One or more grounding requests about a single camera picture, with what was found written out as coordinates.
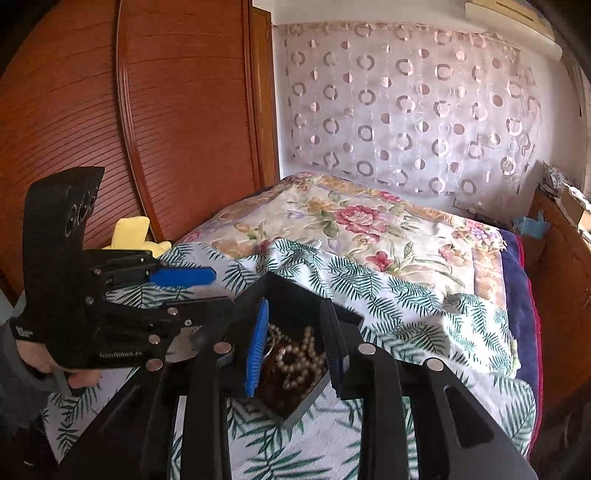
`sheer curtain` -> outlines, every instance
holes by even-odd
[[[284,143],[301,170],[484,211],[519,193],[541,107],[516,48],[416,24],[291,24],[278,35]]]

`red trim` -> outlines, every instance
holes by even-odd
[[[521,243],[521,238],[518,235],[515,236],[517,238],[517,244],[519,245],[519,264],[521,268],[525,267],[525,255],[523,251],[523,244]],[[540,427],[542,425],[542,406],[543,406],[543,392],[544,392],[544,373],[543,373],[543,363],[542,363],[542,322],[540,320],[540,316],[538,315],[538,309],[535,306],[534,295],[531,291],[531,282],[530,278],[527,277],[527,288],[530,292],[530,300],[531,306],[534,310],[534,318],[535,318],[535,341],[538,347],[538,410],[535,419],[535,427],[534,433],[531,436],[530,447],[528,448],[527,455],[529,457],[535,441],[538,439],[538,434],[540,433]]]

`metal screw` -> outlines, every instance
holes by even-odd
[[[444,364],[438,358],[430,358],[427,360],[427,368],[429,370],[433,370],[434,372],[440,372],[443,370]]]
[[[232,350],[232,344],[228,342],[218,342],[213,345],[213,351],[219,355],[224,355]]]
[[[160,358],[151,358],[146,362],[146,370],[148,372],[157,372],[164,365]]]
[[[357,347],[357,350],[364,355],[373,355],[375,353],[375,345],[372,345],[371,343],[362,343]]]

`stuffed toy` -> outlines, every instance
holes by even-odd
[[[170,242],[147,242],[150,219],[147,217],[122,218],[117,221],[111,244],[105,249],[111,250],[150,250],[154,258],[172,248]]]

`wooden door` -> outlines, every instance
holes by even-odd
[[[122,0],[119,103],[156,240],[261,187],[248,0]]]
[[[262,186],[271,187],[279,182],[271,13],[252,7],[250,15],[256,150]]]
[[[65,168],[105,167],[86,248],[108,245],[119,218],[142,214],[119,130],[117,4],[62,0],[0,77],[0,269],[17,294],[23,287],[22,216],[32,182]]]

